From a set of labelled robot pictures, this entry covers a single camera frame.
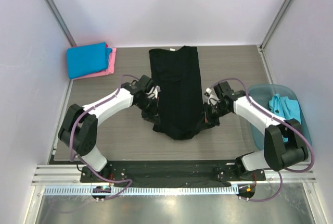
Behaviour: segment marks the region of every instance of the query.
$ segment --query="blue towel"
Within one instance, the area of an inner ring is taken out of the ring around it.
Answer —
[[[111,52],[105,42],[69,48],[66,53],[69,79],[107,69]]]
[[[281,116],[287,120],[296,119],[301,123],[300,105],[296,100],[290,100],[287,96],[281,97],[275,94],[268,103],[272,113]]]

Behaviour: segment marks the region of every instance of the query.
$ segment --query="cable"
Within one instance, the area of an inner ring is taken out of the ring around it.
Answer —
[[[82,172],[82,170],[79,168],[78,164],[76,165],[76,168],[77,168],[78,171]]]
[[[155,87],[153,87],[151,93],[147,94],[148,97],[154,94],[154,91],[155,91],[156,87],[157,87],[157,85]]]
[[[270,201],[271,199],[275,198],[281,192],[282,184],[283,184],[283,179],[282,179],[281,173],[279,171],[277,173],[280,177],[280,186],[279,186],[278,190],[275,192],[275,194],[273,194],[271,197],[268,197],[266,199],[260,199],[260,200],[249,199],[249,198],[245,198],[245,197],[242,197],[242,196],[240,196],[240,198],[245,200],[245,201],[249,201],[249,202],[267,202],[267,201]]]
[[[210,100],[216,101],[217,103],[220,101],[220,100],[216,100],[215,98],[209,98],[209,103],[210,103],[211,105],[213,105],[213,104],[212,104],[212,102],[211,102]]]
[[[124,74],[122,75],[121,79],[120,79],[120,85],[118,87],[118,89],[116,90],[116,92],[113,94],[113,96],[111,96],[110,98],[107,98],[105,99],[104,101],[94,105],[93,107],[85,110],[82,114],[80,114],[80,116],[76,119],[76,121],[74,122],[74,125],[73,125],[73,128],[72,128],[72,131],[71,131],[71,135],[70,135],[70,139],[69,139],[69,159],[71,162],[74,161],[74,157],[75,155],[73,154],[73,140],[74,140],[74,133],[75,133],[75,129],[76,127],[78,126],[80,120],[86,115],[88,114],[90,111],[92,111],[93,109],[99,107],[100,105],[103,105],[104,103],[107,103],[109,101],[111,101],[112,99],[114,99],[118,94],[119,94],[119,91],[120,91],[120,88],[121,88],[121,84],[123,83],[123,78],[124,77],[133,77],[134,79],[137,79],[137,77],[135,76],[132,76],[130,74]]]
[[[126,189],[128,189],[131,184],[132,184],[132,179],[126,179],[126,180],[119,180],[119,181],[114,181],[114,180],[109,180],[109,179],[106,179],[104,177],[102,177],[101,175],[99,175],[98,172],[96,172],[89,164],[87,164],[82,158],[80,158],[80,161],[83,162],[90,170],[91,172],[96,176],[98,177],[99,179],[105,181],[105,182],[110,182],[110,183],[125,183],[125,182],[128,182],[128,184],[126,185],[126,187],[124,187],[121,191],[119,191],[117,194],[114,194],[112,196],[109,196],[109,197],[105,197],[104,200],[111,200],[113,198],[116,198],[118,197],[121,193],[123,193]]]
[[[314,151],[312,149],[312,146],[310,145],[310,143],[307,141],[307,139],[295,128],[293,128],[292,126],[290,126],[289,124],[285,123],[284,121],[281,121],[280,119],[276,118],[276,117],[272,117],[269,113],[267,113],[265,110],[263,110],[255,101],[251,100],[250,98],[250,95],[249,95],[249,92],[245,86],[245,84],[238,78],[227,78],[227,79],[223,79],[221,81],[218,81],[217,83],[215,83],[214,85],[212,85],[210,88],[212,89],[214,86],[218,85],[219,83],[221,82],[225,82],[225,81],[228,81],[228,80],[235,80],[235,81],[238,81],[241,83],[241,85],[243,86],[244,88],[244,91],[245,91],[245,94],[246,94],[246,98],[247,100],[250,102],[251,105],[253,105],[258,111],[260,111],[261,113],[263,113],[264,115],[268,116],[268,117],[271,117],[273,120],[281,123],[282,125],[284,125],[285,127],[287,127],[288,129],[292,130],[295,134],[297,134],[303,141],[304,143],[306,144],[306,146],[308,147],[309,151],[310,151],[310,154],[311,154],[311,162],[310,164],[308,165],[308,167],[304,168],[304,169],[301,169],[301,170],[295,170],[295,169],[290,169],[290,168],[285,168],[287,171],[290,171],[290,172],[295,172],[295,173],[303,173],[303,172],[307,172],[309,171],[313,165],[314,165],[314,161],[315,161],[315,156],[314,156]],[[245,197],[240,197],[241,199],[243,200],[246,200],[246,201],[251,201],[251,202],[266,202],[266,201],[269,201],[271,199],[273,199],[274,197],[276,197],[281,189],[282,189],[282,185],[283,185],[283,180],[282,180],[282,175],[281,173],[278,171],[277,172],[279,177],[280,177],[280,186],[277,190],[277,192],[272,195],[271,197],[269,198],[266,198],[266,199],[261,199],[261,200],[255,200],[255,199],[248,199],[248,198],[245,198]]]
[[[309,151],[310,151],[310,154],[311,154],[311,162],[310,164],[308,165],[308,167],[302,169],[302,170],[294,170],[294,169],[290,169],[290,168],[285,168],[287,171],[290,171],[290,172],[294,172],[294,173],[303,173],[303,172],[307,172],[309,171],[313,165],[314,165],[314,161],[315,161],[315,156],[314,156],[314,151],[313,151],[313,148],[312,146],[310,145],[310,143],[307,141],[307,139],[295,128],[293,128],[292,126],[290,126],[289,124],[285,123],[284,121],[276,118],[276,117],[272,117],[269,113],[267,113],[265,110],[263,110],[255,101],[251,100],[250,98],[250,95],[249,95],[249,92],[245,86],[245,84],[239,80],[238,78],[227,78],[227,79],[223,79],[217,83],[215,83],[213,86],[211,86],[211,88],[213,88],[214,86],[218,85],[220,82],[225,82],[225,81],[228,81],[228,80],[236,80],[238,82],[241,83],[241,85],[243,86],[244,90],[245,90],[245,94],[246,94],[246,98],[248,99],[248,101],[251,103],[251,105],[253,107],[255,107],[257,110],[259,110],[261,113],[263,113],[264,115],[272,118],[273,120],[277,121],[278,123],[281,123],[282,125],[284,125],[285,127],[287,127],[288,129],[292,130],[295,134],[297,134],[301,139],[302,141],[306,144],[306,146],[308,147]]]

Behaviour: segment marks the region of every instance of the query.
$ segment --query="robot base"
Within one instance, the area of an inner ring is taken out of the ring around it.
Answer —
[[[262,169],[238,174],[235,160],[109,161],[101,174],[112,180],[132,179],[135,188],[216,188],[233,181],[266,180]],[[102,182],[87,167],[80,181]]]

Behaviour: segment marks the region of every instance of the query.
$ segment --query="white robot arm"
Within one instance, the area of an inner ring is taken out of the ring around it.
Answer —
[[[124,83],[119,89],[94,103],[83,107],[74,104],[66,113],[58,137],[69,146],[74,122],[79,115],[88,111],[82,119],[82,125],[75,130],[73,149],[95,171],[101,172],[107,159],[96,147],[97,127],[117,112],[133,105],[142,110],[145,120],[158,124],[158,92],[159,87],[149,77],[142,76],[139,81]]]
[[[240,175],[263,168],[279,171],[308,158],[304,142],[278,121],[273,120],[273,116],[301,131],[299,122],[294,119],[286,121],[262,108],[270,117],[264,115],[248,101],[244,91],[234,92],[227,82],[217,84],[214,90],[216,96],[211,93],[211,89],[207,89],[204,94],[203,116],[197,125],[198,132],[220,125],[220,117],[235,113],[248,120],[265,136],[263,151],[236,158],[235,166]],[[142,117],[145,120],[159,124],[158,92],[159,88],[154,82],[149,77],[142,76],[135,83],[122,84],[118,90],[97,102],[83,107],[74,104],[66,113],[58,137],[70,146],[70,133],[74,122],[88,111],[88,114],[82,118],[82,125],[75,129],[73,149],[95,171],[103,173],[102,170],[108,161],[96,147],[97,127],[118,111],[133,105],[142,110]],[[288,143],[283,142],[283,137],[289,139]]]

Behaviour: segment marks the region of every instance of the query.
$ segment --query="translucent blue bin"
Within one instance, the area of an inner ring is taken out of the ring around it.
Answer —
[[[275,84],[258,84],[251,86],[249,88],[249,94],[250,96],[261,106],[266,108],[268,111],[270,111],[270,107],[268,105],[268,102],[272,99],[273,95],[280,94],[280,96],[287,96],[291,100],[297,100],[297,97],[295,93],[290,89],[282,85],[275,85]],[[300,111],[301,111],[301,127],[304,137],[309,141],[310,144],[311,138],[309,135],[308,127],[306,125],[302,108],[300,105]],[[263,150],[264,149],[264,135],[253,125],[251,125],[251,131],[254,139],[254,143],[257,146],[258,149]]]

